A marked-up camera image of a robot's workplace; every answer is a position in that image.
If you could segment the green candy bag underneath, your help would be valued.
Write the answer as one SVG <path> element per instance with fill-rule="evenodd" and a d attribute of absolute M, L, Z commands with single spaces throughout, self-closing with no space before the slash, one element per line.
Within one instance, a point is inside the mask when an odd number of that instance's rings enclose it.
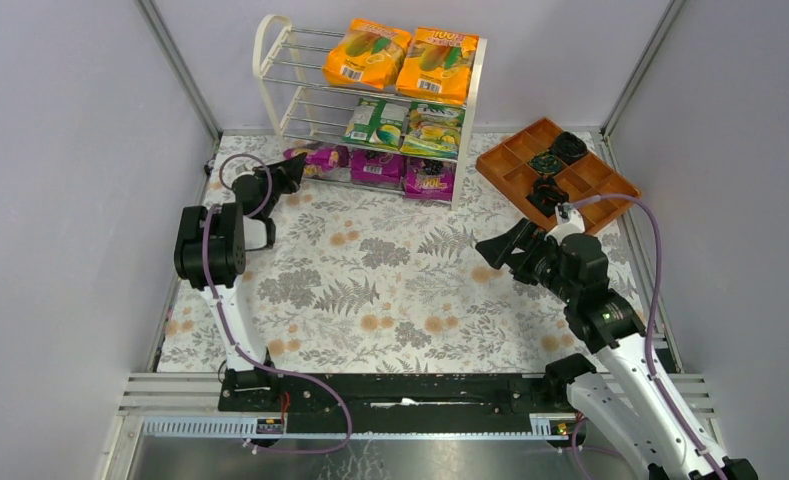
<path fill-rule="evenodd" d="M 397 103 L 360 97 L 342 140 L 383 150 L 398 150 L 408 109 Z"/>

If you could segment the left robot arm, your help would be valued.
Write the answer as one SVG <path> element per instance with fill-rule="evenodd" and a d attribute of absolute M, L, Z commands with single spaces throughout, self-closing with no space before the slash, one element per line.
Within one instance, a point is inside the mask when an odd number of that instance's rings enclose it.
<path fill-rule="evenodd" d="M 206 301 L 221 335 L 226 363 L 223 395 L 268 389 L 276 376 L 266 342 L 253 325 L 243 292 L 246 255 L 270 249 L 276 240 L 271 214 L 279 199 L 300 190 L 305 153 L 266 164 L 251 154 L 229 162 L 251 160 L 257 168 L 238 174 L 228 184 L 234 199 L 211 207 L 183 209 L 173 260 L 178 276 Z"/>

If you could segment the purple grape candy bag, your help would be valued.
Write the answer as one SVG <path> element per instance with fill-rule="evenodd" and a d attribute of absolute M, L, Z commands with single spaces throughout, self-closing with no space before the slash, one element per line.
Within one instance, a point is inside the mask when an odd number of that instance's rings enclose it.
<path fill-rule="evenodd" d="M 353 183 L 398 187 L 406 170 L 406 157 L 391 152 L 354 149 L 350 157 Z"/>
<path fill-rule="evenodd" d="M 408 157 L 403 179 L 406 198 L 451 202 L 455 165 L 441 160 Z"/>
<path fill-rule="evenodd" d="M 283 151 L 285 159 L 305 156 L 303 175 L 307 178 L 335 179 L 348 173 L 350 152 L 345 146 L 325 142 L 309 142 Z"/>

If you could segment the orange compartment tray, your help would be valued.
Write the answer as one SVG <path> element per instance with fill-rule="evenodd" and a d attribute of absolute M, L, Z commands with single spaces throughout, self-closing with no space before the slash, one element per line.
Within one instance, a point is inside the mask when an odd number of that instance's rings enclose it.
<path fill-rule="evenodd" d="M 476 160 L 476 170 L 488 180 L 523 216 L 544 229 L 556 225 L 556 217 L 543 214 L 528 196 L 533 193 L 539 172 L 530 161 L 544 153 L 563 132 L 547 117 L 543 117 L 523 130 L 513 134 L 481 154 Z M 592 148 L 574 163 L 563 163 L 554 176 L 558 187 L 576 202 L 599 194 L 624 194 L 639 198 L 641 191 L 608 166 Z M 586 232 L 595 234 L 625 213 L 632 203 L 628 200 L 606 199 L 581 208 Z"/>

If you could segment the orange mango candy bag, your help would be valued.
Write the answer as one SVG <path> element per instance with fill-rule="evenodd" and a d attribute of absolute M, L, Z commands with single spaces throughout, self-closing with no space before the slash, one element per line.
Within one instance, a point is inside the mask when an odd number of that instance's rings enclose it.
<path fill-rule="evenodd" d="M 328 52 L 322 74 L 331 85 L 384 90 L 396 83 L 411 40 L 405 30 L 355 18 Z"/>
<path fill-rule="evenodd" d="M 416 29 L 395 88 L 402 95 L 464 105 L 480 37 L 432 27 Z"/>

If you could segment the green Fox's candy bag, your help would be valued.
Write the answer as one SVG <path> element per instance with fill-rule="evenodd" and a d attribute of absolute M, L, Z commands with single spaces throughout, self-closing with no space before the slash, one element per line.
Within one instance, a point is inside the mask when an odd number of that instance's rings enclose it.
<path fill-rule="evenodd" d="M 454 159 L 465 119 L 462 108 L 413 101 L 400 151 L 409 156 Z"/>

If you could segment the white metal shelf rack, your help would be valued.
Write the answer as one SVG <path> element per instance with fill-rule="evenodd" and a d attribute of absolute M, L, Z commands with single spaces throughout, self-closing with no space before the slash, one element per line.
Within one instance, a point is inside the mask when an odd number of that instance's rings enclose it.
<path fill-rule="evenodd" d="M 278 14 L 265 16 L 256 28 L 252 74 L 282 147 L 292 140 L 340 144 L 360 98 L 404 107 L 413 101 L 392 88 L 329 85 L 321 67 L 341 37 L 336 31 L 297 27 Z"/>

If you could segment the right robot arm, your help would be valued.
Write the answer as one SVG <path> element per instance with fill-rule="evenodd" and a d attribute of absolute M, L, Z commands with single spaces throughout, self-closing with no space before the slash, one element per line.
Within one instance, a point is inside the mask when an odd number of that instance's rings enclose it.
<path fill-rule="evenodd" d="M 635 309 L 609 285 L 609 259 L 598 238 L 576 221 L 545 231 L 523 219 L 476 244 L 494 269 L 541 285 L 565 304 L 565 317 L 622 389 L 617 399 L 584 355 L 549 364 L 545 376 L 556 396 L 591 422 L 641 479 L 755 479 L 744 458 L 729 455 L 700 423 L 649 351 Z"/>

